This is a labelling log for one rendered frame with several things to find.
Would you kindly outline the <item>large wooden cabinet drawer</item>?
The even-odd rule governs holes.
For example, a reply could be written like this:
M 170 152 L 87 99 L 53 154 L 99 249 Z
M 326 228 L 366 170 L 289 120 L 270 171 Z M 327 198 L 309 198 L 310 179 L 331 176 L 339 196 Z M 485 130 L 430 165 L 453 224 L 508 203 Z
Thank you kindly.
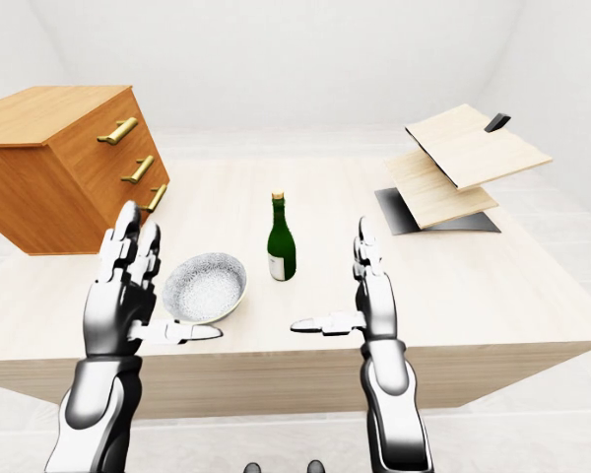
M 97 137 L 110 134 L 116 129 L 117 121 L 129 117 L 137 118 L 139 124 L 117 145 L 129 143 L 131 145 L 151 145 L 155 148 L 146 121 L 131 89 L 123 91 L 84 115 L 53 136 L 48 144 L 65 166 L 78 178 L 84 180 L 80 177 L 80 171 L 83 169 L 84 160 L 93 154 L 95 142 L 99 142 Z

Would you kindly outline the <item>medium wooden cabinet drawer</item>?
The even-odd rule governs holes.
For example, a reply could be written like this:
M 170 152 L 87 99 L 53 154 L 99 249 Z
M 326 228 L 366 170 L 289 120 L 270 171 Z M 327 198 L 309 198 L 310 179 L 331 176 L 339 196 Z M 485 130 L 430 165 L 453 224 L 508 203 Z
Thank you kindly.
M 110 146 L 95 142 L 93 154 L 83 162 L 80 177 L 85 180 L 85 187 L 96 202 L 103 206 L 104 193 L 110 184 L 123 175 L 131 174 L 138 167 L 136 161 L 149 155 L 153 155 L 155 161 L 147 172 L 150 170 L 155 174 L 156 170 L 165 170 L 162 159 L 151 145 L 125 143 Z

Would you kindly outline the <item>wooden cabinet with drawers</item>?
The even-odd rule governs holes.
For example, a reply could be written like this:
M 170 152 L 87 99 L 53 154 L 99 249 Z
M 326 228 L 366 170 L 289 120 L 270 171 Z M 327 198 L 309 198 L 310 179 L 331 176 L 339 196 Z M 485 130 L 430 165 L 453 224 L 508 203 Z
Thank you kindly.
M 103 206 L 48 142 L 127 89 L 39 86 L 0 100 L 0 233 L 21 251 L 99 251 L 109 229 Z

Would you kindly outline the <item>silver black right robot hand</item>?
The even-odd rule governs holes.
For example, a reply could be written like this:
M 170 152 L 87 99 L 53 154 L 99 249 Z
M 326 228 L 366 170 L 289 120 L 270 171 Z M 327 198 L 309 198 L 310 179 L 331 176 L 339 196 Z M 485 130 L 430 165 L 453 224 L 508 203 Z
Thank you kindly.
M 383 270 L 380 246 L 366 216 L 359 220 L 353 252 L 353 276 L 359 283 L 356 309 L 332 311 L 325 316 L 296 321 L 290 327 L 292 332 L 342 336 L 358 329 L 365 341 L 397 338 L 397 311 L 391 281 Z

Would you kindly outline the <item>patterned white grey bowl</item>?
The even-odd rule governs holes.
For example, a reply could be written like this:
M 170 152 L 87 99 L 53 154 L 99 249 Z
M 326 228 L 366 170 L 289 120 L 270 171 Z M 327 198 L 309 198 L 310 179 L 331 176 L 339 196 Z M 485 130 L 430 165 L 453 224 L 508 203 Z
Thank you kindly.
M 242 263 L 222 252 L 196 255 L 167 278 L 162 298 L 178 320 L 210 323 L 233 312 L 243 299 L 247 274 Z

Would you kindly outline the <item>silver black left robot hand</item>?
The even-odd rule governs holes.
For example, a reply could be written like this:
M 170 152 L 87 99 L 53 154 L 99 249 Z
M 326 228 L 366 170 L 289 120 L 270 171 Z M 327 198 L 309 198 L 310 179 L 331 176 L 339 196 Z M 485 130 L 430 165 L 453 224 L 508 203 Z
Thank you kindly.
M 127 201 L 104 234 L 98 275 L 86 299 L 83 329 L 89 357 L 134 355 L 142 342 L 181 345 L 223 335 L 211 325 L 152 320 L 160 243 L 159 226 L 143 225 L 139 206 Z

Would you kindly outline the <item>pale wood wine rack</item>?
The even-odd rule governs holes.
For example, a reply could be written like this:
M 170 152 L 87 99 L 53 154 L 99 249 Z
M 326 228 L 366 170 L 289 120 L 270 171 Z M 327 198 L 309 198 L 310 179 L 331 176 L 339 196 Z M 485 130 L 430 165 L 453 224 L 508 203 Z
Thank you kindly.
M 417 148 L 384 162 L 393 186 L 375 192 L 391 233 L 497 233 L 487 211 L 498 203 L 483 185 L 553 160 L 509 131 L 509 120 L 464 103 L 407 125 Z

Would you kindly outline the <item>green glass wine bottle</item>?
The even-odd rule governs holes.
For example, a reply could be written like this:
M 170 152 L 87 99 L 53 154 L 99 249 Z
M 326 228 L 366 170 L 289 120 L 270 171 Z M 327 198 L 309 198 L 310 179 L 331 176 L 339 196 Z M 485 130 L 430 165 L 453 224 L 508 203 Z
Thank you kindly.
M 283 190 L 272 193 L 273 226 L 268 237 L 269 271 L 277 281 L 288 281 L 296 272 L 296 245 L 286 222 Z

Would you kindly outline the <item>small wooden cabinet drawer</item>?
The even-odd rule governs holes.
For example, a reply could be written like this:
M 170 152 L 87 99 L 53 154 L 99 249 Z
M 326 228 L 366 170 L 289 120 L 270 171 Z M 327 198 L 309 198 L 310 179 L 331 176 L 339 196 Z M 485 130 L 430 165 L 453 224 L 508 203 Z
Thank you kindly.
M 165 170 L 156 170 L 152 174 L 149 170 L 138 183 L 117 179 L 105 190 L 103 210 L 109 228 L 115 225 L 120 210 L 126 201 L 132 200 L 139 206 L 147 207 L 163 184 L 169 183 L 169 176 Z

